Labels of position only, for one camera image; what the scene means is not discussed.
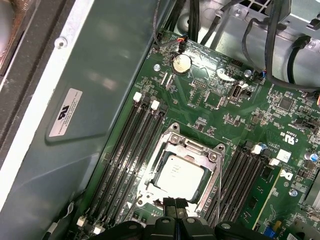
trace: dimm slot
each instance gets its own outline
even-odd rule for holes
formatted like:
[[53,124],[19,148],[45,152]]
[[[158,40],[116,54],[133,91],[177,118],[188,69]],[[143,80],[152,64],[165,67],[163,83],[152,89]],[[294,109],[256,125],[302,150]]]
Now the dimm slot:
[[135,133],[137,133],[137,131],[139,130],[139,128],[141,126],[141,122],[143,121],[146,112],[147,112],[147,106],[142,105],[141,111],[140,111],[140,113],[138,113],[137,121],[135,121],[137,124],[133,124],[133,130],[132,130],[131,134],[129,135],[128,141],[126,143],[124,143],[124,148],[122,149],[121,153],[117,154],[117,159],[115,160],[116,167],[112,171],[111,176],[107,177],[104,181],[105,185],[102,186],[102,189],[101,189],[103,191],[103,195],[101,197],[102,200],[100,201],[98,211],[96,211],[93,214],[93,216],[95,218],[99,218],[100,213],[103,211],[103,208],[108,201],[108,197],[110,196],[110,191],[112,190],[111,186],[114,183],[115,179],[117,178],[117,176],[121,170],[121,167],[123,166],[123,164],[126,160],[126,156],[128,155],[130,147],[131,147],[134,139],[136,138]]
[[[122,134],[120,135],[120,137],[118,138],[117,142],[116,142],[116,145],[112,151],[112,154],[111,154],[111,157],[109,158],[108,160],[108,163],[107,165],[105,166],[104,170],[103,170],[103,174],[99,180],[99,183],[98,183],[98,187],[97,189],[100,190],[102,188],[102,185],[104,183],[104,179],[107,177],[107,175],[109,174],[109,171],[110,169],[112,168],[112,161],[114,159],[114,156],[118,151],[119,151],[119,148],[120,146],[123,144],[123,141],[125,140],[125,138],[127,137],[127,134],[130,130],[130,127],[132,125],[132,121],[138,111],[139,107],[137,105],[134,105],[131,110],[130,110],[130,113],[129,113],[129,117],[127,119],[127,121],[125,122],[125,125],[123,127],[123,130],[122,130]],[[98,206],[98,202],[100,200],[100,191],[96,191],[94,196],[93,196],[93,201],[91,202],[91,208],[90,208],[90,214],[89,215],[92,215],[95,210],[96,210],[96,207]]]
[[[149,138],[147,140],[147,146],[150,146],[151,143],[154,141],[156,135],[157,135],[157,132],[160,128],[160,125],[164,119],[164,116],[165,116],[165,112],[160,112],[159,113],[159,117],[158,117],[158,120],[153,128],[153,131],[152,133],[149,135]],[[142,154],[138,157],[137,159],[137,162],[136,162],[136,165],[134,167],[134,170],[133,170],[133,173],[132,175],[129,177],[129,180],[128,180],[128,185],[127,185],[127,188],[124,192],[124,194],[122,195],[122,198],[121,198],[121,201],[116,205],[116,209],[114,211],[114,213],[112,214],[111,218],[110,218],[110,221],[108,221],[108,225],[109,226],[113,226],[115,223],[116,223],[116,220],[117,220],[117,217],[119,216],[119,214],[121,213],[121,210],[123,209],[124,205],[125,205],[125,202],[130,194],[130,191],[132,190],[132,187],[136,181],[136,178],[137,178],[137,175],[143,165],[143,163],[145,162],[145,158],[147,156],[149,152],[149,148],[148,147],[145,147],[143,149],[143,152]]]
[[[222,186],[223,194],[220,200],[219,218],[221,218],[221,215],[224,212],[226,201],[229,199],[230,194],[232,194],[233,190],[236,188],[237,183],[240,180],[239,178],[241,178],[241,174],[243,174],[245,170],[244,167],[247,164],[247,158],[248,156],[246,156],[243,152],[240,152],[240,154],[238,154],[237,158],[235,159],[235,164],[232,166],[232,171],[227,175],[227,179]],[[217,205],[218,199],[216,199],[213,205],[211,218],[208,219],[208,222],[210,224],[215,224],[218,210]]]
[[232,203],[234,196],[236,196],[239,192],[239,188],[241,187],[244,178],[250,172],[250,166],[252,164],[252,159],[247,155],[244,156],[244,159],[240,161],[240,168],[235,172],[235,176],[231,180],[231,187],[226,189],[227,194],[225,195],[222,203],[220,203],[220,216],[219,221],[223,221],[225,219],[226,214],[229,210],[229,205]]
[[221,221],[228,221],[230,214],[234,211],[235,205],[238,204],[239,197],[241,197],[241,194],[244,192],[244,188],[246,187],[245,184],[248,179],[251,179],[251,174],[253,170],[256,169],[256,164],[257,162],[255,159],[250,156],[249,161],[247,162],[247,167],[240,173],[241,179],[238,181],[236,188],[231,190],[232,196],[229,199],[226,209],[224,209]]
[[148,133],[148,131],[150,130],[150,126],[151,126],[151,123],[152,123],[152,119],[153,119],[153,115],[151,113],[149,113],[148,117],[147,117],[147,120],[146,120],[146,124],[142,124],[142,126],[146,126],[146,127],[143,127],[143,131],[142,131],[142,134],[140,135],[138,141],[137,141],[137,144],[136,144],[136,147],[134,148],[134,151],[133,153],[130,155],[129,157],[129,160],[127,162],[127,166],[126,166],[126,169],[123,171],[121,177],[120,177],[120,180],[118,183],[116,183],[116,188],[114,190],[114,194],[111,194],[112,195],[112,198],[111,200],[109,201],[109,204],[107,204],[106,208],[105,208],[105,211],[103,213],[103,215],[106,215],[106,216],[109,216],[110,214],[110,211],[112,210],[112,208],[115,206],[115,203],[117,201],[117,198],[119,197],[119,194],[120,194],[120,190],[122,189],[122,187],[124,186],[125,184],[125,180],[126,178],[128,177],[128,174],[129,174],[129,171],[130,169],[132,168],[134,162],[135,162],[135,159],[137,158],[137,154],[139,152],[139,150],[141,149],[141,146],[142,146],[142,143],[143,141],[145,140],[145,137],[146,137],[146,134]]
[[264,167],[264,163],[262,161],[260,161],[258,163],[258,167],[256,168],[256,171],[254,172],[253,178],[251,178],[251,180],[250,180],[251,182],[247,185],[245,193],[243,194],[241,200],[239,201],[238,209],[236,210],[235,214],[231,218],[231,221],[235,221],[238,218],[238,216],[239,216],[239,214],[241,212],[241,209],[243,208],[243,206],[244,206],[244,204],[246,202],[246,199],[247,199],[247,197],[248,197],[248,195],[249,195],[249,193],[250,193],[250,191],[251,191],[251,189],[252,189],[252,187],[253,187],[253,185],[254,185],[254,183],[255,183],[258,175],[259,175],[259,173],[261,173],[263,167]]
[[[222,184],[221,184],[221,190],[225,190],[226,189],[226,184],[230,182],[230,179],[232,179],[233,175],[235,172],[237,172],[237,170],[239,169],[240,165],[241,165],[241,159],[244,157],[243,152],[237,150],[234,155],[233,155],[233,159],[226,171],[224,172],[223,176],[222,176]],[[209,220],[213,217],[213,215],[215,214],[216,211],[216,207],[217,207],[217,202],[218,202],[218,194],[216,193],[214,195],[214,197],[211,200],[211,204],[208,208],[208,210],[206,211],[204,218],[206,220]]]

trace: ram slot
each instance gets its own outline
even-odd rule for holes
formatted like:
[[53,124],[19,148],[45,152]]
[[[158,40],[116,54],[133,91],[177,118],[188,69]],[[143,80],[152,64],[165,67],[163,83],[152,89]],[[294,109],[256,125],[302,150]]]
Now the ram slot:
[[240,178],[237,180],[236,185],[230,190],[231,196],[229,196],[223,204],[221,218],[219,219],[220,221],[227,221],[230,217],[233,208],[238,204],[237,200],[239,199],[239,196],[243,194],[245,187],[244,183],[246,183],[248,179],[251,179],[251,174],[254,169],[256,169],[256,161],[252,156],[250,156],[248,161],[245,163],[245,167],[239,173]]
[[[238,170],[241,169],[242,165],[244,164],[245,161],[241,161],[244,156],[245,154],[239,150],[237,150],[234,153],[233,160],[230,161],[226,171],[222,176],[220,200],[222,200],[222,196],[225,195],[225,190],[228,188],[228,185],[231,184],[234,174],[237,173]],[[212,218],[215,217],[217,205],[218,205],[218,193],[216,192],[211,200],[211,204],[209,208],[204,214],[204,218],[207,221],[210,221]]]
[[112,151],[112,154],[108,158],[108,162],[107,162],[107,164],[103,170],[102,176],[99,180],[97,191],[95,192],[95,194],[93,196],[93,200],[91,202],[90,212],[89,212],[90,216],[96,211],[96,209],[98,207],[99,201],[101,200],[101,197],[103,194],[101,189],[102,189],[103,185],[106,184],[105,180],[107,179],[108,175],[110,174],[110,170],[113,167],[115,156],[119,152],[120,147],[123,145],[126,137],[128,136],[128,133],[132,127],[132,123],[133,123],[133,120],[137,114],[138,109],[139,109],[139,106],[136,104],[131,108],[128,119],[125,122],[125,125],[123,127],[122,134],[118,138],[116,145]]
[[211,227],[217,222],[235,221],[246,201],[249,192],[261,172],[263,158],[238,147],[222,176],[221,197],[218,211],[218,194],[215,193],[204,217]]
[[226,215],[228,214],[233,199],[239,194],[244,178],[250,173],[252,163],[253,159],[245,155],[243,160],[241,161],[241,167],[236,171],[236,175],[232,180],[231,187],[225,190],[227,193],[221,200],[219,214],[220,221],[223,221],[223,219],[225,219]]
[[[154,127],[151,128],[151,129],[153,129],[153,131],[146,138],[145,146],[150,146],[151,143],[155,140],[155,137],[156,137],[157,132],[160,128],[160,125],[164,119],[165,114],[166,114],[165,111],[161,111],[156,116],[156,118],[155,118],[156,123],[154,124]],[[113,213],[111,214],[111,216],[109,217],[109,220],[106,221],[109,226],[113,226],[116,223],[117,218],[119,217],[122,209],[124,208],[124,205],[126,204],[126,200],[127,200],[128,196],[134,186],[134,183],[137,179],[138,173],[146,160],[146,156],[147,156],[149,150],[150,150],[149,147],[144,147],[141,150],[142,152],[138,154],[136,165],[134,167],[133,173],[130,175],[130,177],[128,179],[128,184],[126,186],[126,189],[125,189],[123,195],[121,196],[121,200],[116,204],[116,208],[113,211]]]
[[238,200],[236,203],[237,203],[237,208],[235,208],[233,214],[232,214],[232,217],[230,217],[230,221],[235,221],[237,220],[247,198],[248,198],[248,195],[258,177],[258,175],[261,173],[262,169],[264,167],[264,163],[260,160],[258,160],[257,162],[257,166],[256,168],[254,169],[254,172],[252,173],[251,177],[248,179],[248,181],[243,185],[244,187],[244,190],[242,191],[243,192],[243,195],[240,195],[240,200]]
[[128,141],[124,143],[124,146],[120,149],[120,152],[116,154],[116,157],[115,157],[116,166],[114,166],[109,177],[105,179],[105,185],[103,185],[101,189],[103,191],[102,198],[101,198],[99,207],[97,208],[97,211],[93,215],[97,219],[101,217],[102,212],[104,211],[105,205],[107,204],[111,196],[112,185],[119,178],[119,173],[121,172],[124,166],[124,163],[126,162],[127,155],[131,150],[131,146],[134,140],[136,139],[139,129],[141,128],[143,119],[148,113],[147,110],[148,110],[148,107],[145,104],[143,104],[138,114],[137,121],[135,121],[135,124],[133,126],[133,130],[128,137]]
[[113,208],[117,202],[117,199],[119,198],[119,195],[121,194],[121,189],[123,188],[123,186],[125,184],[125,180],[127,179],[128,175],[130,173],[130,169],[134,165],[134,162],[137,158],[137,154],[140,151],[141,147],[143,146],[143,141],[145,140],[145,137],[146,137],[148,131],[150,130],[150,125],[152,123],[153,117],[154,116],[150,112],[147,115],[146,120],[142,123],[141,126],[143,128],[143,131],[142,131],[141,135],[138,137],[138,140],[135,141],[136,145],[131,146],[132,154],[130,154],[130,156],[128,157],[128,161],[125,166],[125,170],[122,171],[122,174],[120,175],[119,181],[114,183],[114,191],[110,193],[110,195],[112,196],[111,200],[108,201],[108,203],[104,206],[104,210],[101,212],[101,214],[103,216],[109,216],[110,211],[113,210]]

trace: motherboard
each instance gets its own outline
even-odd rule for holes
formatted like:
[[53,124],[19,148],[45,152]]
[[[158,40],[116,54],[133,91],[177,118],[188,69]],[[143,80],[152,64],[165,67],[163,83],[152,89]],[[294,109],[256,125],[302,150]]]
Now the motherboard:
[[319,116],[305,93],[193,41],[152,47],[66,239],[145,225],[168,197],[212,228],[232,221],[271,239],[319,239]]

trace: label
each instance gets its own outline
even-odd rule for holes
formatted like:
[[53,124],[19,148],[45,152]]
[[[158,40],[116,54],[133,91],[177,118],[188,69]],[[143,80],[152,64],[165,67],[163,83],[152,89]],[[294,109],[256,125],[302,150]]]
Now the label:
[[286,240],[298,240],[295,236],[293,236],[291,233],[289,233],[288,237]]
[[283,149],[280,149],[278,155],[276,156],[278,160],[285,163],[289,162],[290,157],[291,157],[291,152],[285,151]]
[[71,118],[75,113],[76,107],[81,98],[82,91],[70,88],[61,106],[61,109],[56,116],[49,137],[65,135],[70,124]]

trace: green pcb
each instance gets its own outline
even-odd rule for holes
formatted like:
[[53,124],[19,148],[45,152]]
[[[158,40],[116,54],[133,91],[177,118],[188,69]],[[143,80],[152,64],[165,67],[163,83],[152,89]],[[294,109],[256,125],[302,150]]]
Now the green pcb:
[[[177,37],[166,31],[162,41]],[[305,166],[305,153],[320,154],[320,136],[314,129],[312,132],[296,124],[299,119],[319,121],[316,103],[304,98],[302,92],[274,86],[251,67],[192,41],[186,43],[183,52],[191,58],[192,66],[188,73],[176,74],[172,60],[178,48],[179,44],[175,43],[160,50],[152,48],[148,53],[88,186],[80,212],[84,213],[89,206],[105,167],[104,158],[115,146],[133,97],[139,92],[168,106],[153,145],[171,124],[179,123],[182,135],[203,145],[214,148],[225,144],[225,163],[245,141],[266,145],[271,152],[270,159],[279,161],[278,166],[267,166],[268,170],[258,176],[238,222],[250,229],[258,224],[255,230],[263,233],[267,226],[281,221],[277,229],[280,239],[286,239],[285,230],[297,218],[320,228],[304,210],[304,199],[319,169],[317,164]],[[236,84],[246,87],[240,96],[233,97],[230,92]],[[297,196],[289,194],[292,189],[297,190]],[[135,198],[132,191],[126,202],[132,204]],[[134,214],[147,219],[161,212],[157,207],[146,208],[148,210],[137,207]]]

